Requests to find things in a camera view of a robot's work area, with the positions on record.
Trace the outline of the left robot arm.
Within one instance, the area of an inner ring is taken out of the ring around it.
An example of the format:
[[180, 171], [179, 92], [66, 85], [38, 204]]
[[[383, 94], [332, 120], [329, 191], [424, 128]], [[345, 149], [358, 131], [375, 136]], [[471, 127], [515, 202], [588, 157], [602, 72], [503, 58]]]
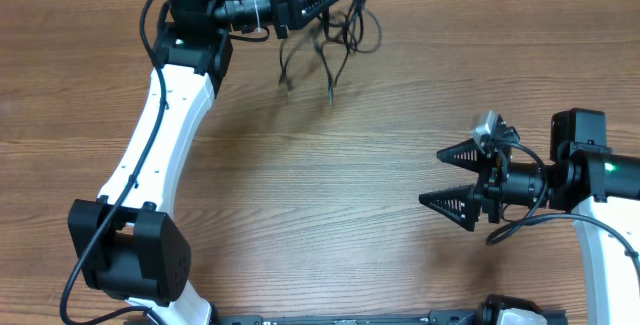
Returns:
[[110, 179], [76, 200], [68, 228], [72, 279], [125, 302], [155, 324], [214, 324], [214, 306], [189, 280], [191, 248], [174, 201], [197, 129], [226, 75], [234, 41], [285, 38], [339, 0], [167, 0], [154, 40], [148, 97]]

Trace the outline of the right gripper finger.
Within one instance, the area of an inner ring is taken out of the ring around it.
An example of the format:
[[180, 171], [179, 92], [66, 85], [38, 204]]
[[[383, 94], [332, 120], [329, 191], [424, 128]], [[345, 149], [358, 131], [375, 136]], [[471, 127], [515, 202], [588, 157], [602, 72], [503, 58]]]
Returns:
[[467, 231], [474, 231], [481, 204], [474, 185], [458, 186], [420, 194], [419, 202]]
[[484, 171], [493, 164], [493, 159], [481, 152], [480, 147], [470, 138], [439, 150], [436, 157], [443, 163], [448, 163], [469, 171]]

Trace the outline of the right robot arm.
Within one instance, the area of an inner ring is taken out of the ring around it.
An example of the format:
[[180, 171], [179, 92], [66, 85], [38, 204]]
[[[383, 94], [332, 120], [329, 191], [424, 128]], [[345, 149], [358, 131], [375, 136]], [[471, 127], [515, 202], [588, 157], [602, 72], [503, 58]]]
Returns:
[[489, 246], [520, 229], [569, 220], [584, 266], [588, 321], [639, 321], [639, 161], [607, 144], [606, 116], [573, 108], [551, 118], [550, 160], [522, 145], [495, 111], [479, 115], [470, 139], [438, 159], [477, 174], [476, 183], [423, 193], [419, 201], [472, 232], [482, 214], [497, 229]]

